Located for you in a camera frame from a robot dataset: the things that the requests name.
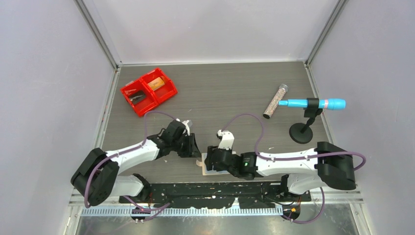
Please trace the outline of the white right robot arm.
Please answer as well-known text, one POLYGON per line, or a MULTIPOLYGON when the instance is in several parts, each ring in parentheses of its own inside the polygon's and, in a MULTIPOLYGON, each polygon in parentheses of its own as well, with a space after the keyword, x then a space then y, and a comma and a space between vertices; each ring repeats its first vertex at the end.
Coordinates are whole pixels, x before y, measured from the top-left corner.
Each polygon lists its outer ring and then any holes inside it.
POLYGON ((204 176, 230 174, 253 180, 281 175, 279 194, 286 201, 315 188, 356 189, 352 152, 325 141, 315 148, 279 154, 246 152, 237 155, 234 151, 210 146, 207 153, 202 154, 200 166, 204 176))

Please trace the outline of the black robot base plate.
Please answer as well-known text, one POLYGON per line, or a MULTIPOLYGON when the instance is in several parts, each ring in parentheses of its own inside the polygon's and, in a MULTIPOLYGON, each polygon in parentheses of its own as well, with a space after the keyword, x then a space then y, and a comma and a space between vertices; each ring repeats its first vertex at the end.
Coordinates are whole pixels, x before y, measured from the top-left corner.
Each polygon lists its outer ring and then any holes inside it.
POLYGON ((153 183, 137 197, 135 203, 171 208, 222 209, 238 202, 242 209, 266 209, 276 203, 310 202, 309 192, 301 196, 284 193, 280 182, 153 183))

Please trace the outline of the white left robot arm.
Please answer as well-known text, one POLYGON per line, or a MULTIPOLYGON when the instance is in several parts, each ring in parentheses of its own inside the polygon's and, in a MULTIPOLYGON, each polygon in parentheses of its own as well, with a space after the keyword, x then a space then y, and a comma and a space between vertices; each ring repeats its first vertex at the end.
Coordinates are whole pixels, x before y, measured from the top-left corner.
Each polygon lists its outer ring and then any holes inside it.
POLYGON ((70 182, 84 197, 86 208, 98 206, 109 197, 128 197, 139 203, 150 199, 150 183, 140 174, 122 173, 139 164, 154 161, 171 152, 181 158, 199 158, 195 134, 190 120, 173 120, 158 134, 143 141, 112 151, 91 150, 70 182))

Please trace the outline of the beige leather card holder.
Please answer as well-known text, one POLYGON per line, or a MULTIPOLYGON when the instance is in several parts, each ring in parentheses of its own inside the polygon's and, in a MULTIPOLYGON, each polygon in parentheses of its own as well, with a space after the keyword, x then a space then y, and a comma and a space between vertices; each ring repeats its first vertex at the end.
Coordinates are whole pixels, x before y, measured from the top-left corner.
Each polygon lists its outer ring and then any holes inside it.
POLYGON ((196 165, 202 168, 202 175, 203 176, 213 176, 213 175, 226 175, 229 174, 226 170, 222 171, 215 171, 215 170, 208 170, 205 164, 205 159, 207 158, 207 153, 202 153, 201 160, 196 160, 196 165))

